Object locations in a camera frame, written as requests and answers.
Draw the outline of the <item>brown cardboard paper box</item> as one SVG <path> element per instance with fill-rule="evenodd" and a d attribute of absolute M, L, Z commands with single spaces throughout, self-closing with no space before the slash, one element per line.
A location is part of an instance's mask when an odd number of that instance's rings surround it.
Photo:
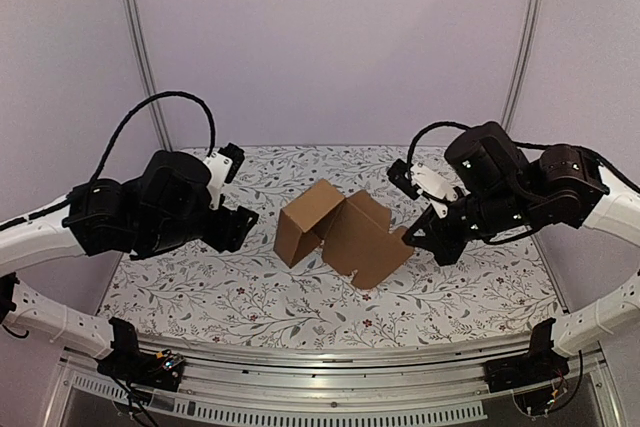
<path fill-rule="evenodd" d="M 316 249 L 335 272 L 362 290 L 377 287 L 414 253 L 407 228 L 365 190 L 343 195 L 321 179 L 280 210 L 274 252 L 290 268 Z"/>

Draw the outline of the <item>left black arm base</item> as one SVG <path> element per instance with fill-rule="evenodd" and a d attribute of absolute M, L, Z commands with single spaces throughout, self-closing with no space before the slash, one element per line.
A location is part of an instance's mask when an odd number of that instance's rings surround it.
<path fill-rule="evenodd" d="M 113 330 L 111 352 L 97 360 L 97 371 L 124 383 L 177 392 L 183 377 L 185 358 L 164 349 L 155 353 L 140 350 L 135 327 L 115 317 L 108 321 Z"/>

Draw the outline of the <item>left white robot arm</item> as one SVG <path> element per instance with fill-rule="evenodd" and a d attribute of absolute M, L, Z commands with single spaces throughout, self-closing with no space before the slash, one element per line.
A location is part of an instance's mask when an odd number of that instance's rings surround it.
<path fill-rule="evenodd" d="M 143 174 L 124 183 L 91 179 L 39 211 L 1 226 L 1 322 L 35 328 L 96 360 L 109 359 L 128 381 L 148 373 L 135 328 L 119 319 L 83 314 L 18 280 L 18 271 L 57 259 L 119 252 L 145 260 L 202 241 L 236 252 L 258 220 L 230 209 L 222 190 L 245 160 L 234 144 L 198 159 L 156 152 Z"/>

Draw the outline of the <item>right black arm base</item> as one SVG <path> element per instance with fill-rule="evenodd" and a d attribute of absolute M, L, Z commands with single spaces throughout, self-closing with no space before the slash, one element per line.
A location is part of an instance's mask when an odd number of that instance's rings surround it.
<path fill-rule="evenodd" d="M 538 383 L 563 383 L 569 373 L 568 360 L 553 351 L 553 318 L 537 324 L 531 332 L 528 350 L 523 354 L 489 360 L 483 364 L 484 381 L 491 393 L 524 388 Z M 551 386 L 542 394 L 520 394 L 515 401 L 525 415 L 549 414 L 556 404 L 558 388 Z"/>

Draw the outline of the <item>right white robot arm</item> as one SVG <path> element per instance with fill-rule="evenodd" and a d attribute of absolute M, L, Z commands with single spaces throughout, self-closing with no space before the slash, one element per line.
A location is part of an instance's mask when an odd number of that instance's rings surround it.
<path fill-rule="evenodd" d="M 460 186 L 413 159 L 421 138 L 445 127 L 461 132 L 444 153 Z M 456 264 L 472 241 L 498 246 L 556 224 L 639 243 L 639 187 L 608 159 L 579 145 L 515 141 L 495 121 L 432 123 L 387 175 L 411 199 L 428 200 L 402 240 L 440 266 Z"/>

